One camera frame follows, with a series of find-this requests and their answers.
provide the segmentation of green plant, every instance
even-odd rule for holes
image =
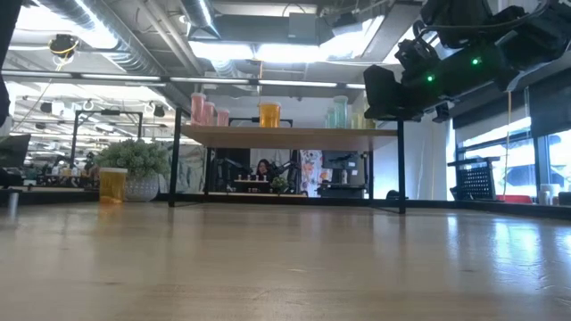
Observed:
[[[287,181],[283,177],[276,177],[270,184],[271,188],[277,193],[282,193],[288,187]]]
[[[130,178],[145,178],[169,172],[167,150],[142,140],[111,144],[95,157],[95,163],[99,167],[127,169]]]

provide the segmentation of potted plant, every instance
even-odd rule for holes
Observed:
[[[286,181],[285,178],[283,178],[283,177],[276,177],[276,178],[274,178],[273,181],[271,181],[270,186],[271,186],[272,190],[273,190],[275,193],[281,194],[281,193],[283,193],[283,192],[286,190],[286,188],[288,187],[288,183],[287,183],[287,181]]]
[[[99,167],[127,169],[125,198],[148,202],[159,192],[159,174],[167,174],[167,151],[158,144],[126,140],[111,144],[95,158]]]

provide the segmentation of pink cup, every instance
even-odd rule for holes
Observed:
[[[203,125],[214,126],[214,103],[204,102],[203,105]]]
[[[228,122],[230,121],[230,111],[227,109],[218,108],[218,126],[228,127]]]
[[[203,125],[204,122],[204,100],[206,100],[205,94],[193,93],[190,95],[192,100],[191,105],[191,119],[193,125]]]

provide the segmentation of woman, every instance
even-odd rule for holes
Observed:
[[[258,176],[258,179],[263,180],[265,175],[266,180],[271,183],[273,179],[273,174],[269,172],[270,169],[271,165],[269,164],[268,160],[266,159],[260,160],[260,162],[258,162],[258,169],[256,170],[256,175]]]

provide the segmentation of office desk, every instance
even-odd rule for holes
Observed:
[[[399,147],[399,189],[404,212],[404,147],[403,125],[398,130],[384,129],[321,129],[321,128],[232,128],[180,126],[175,128],[169,205],[174,206],[176,196],[176,170],[178,166],[178,134],[194,139],[207,148],[206,177],[210,177],[211,151],[213,148],[271,148],[289,150],[359,151],[368,153],[368,196],[374,198],[373,151],[398,138]],[[208,197],[209,181],[206,180],[204,194]]]

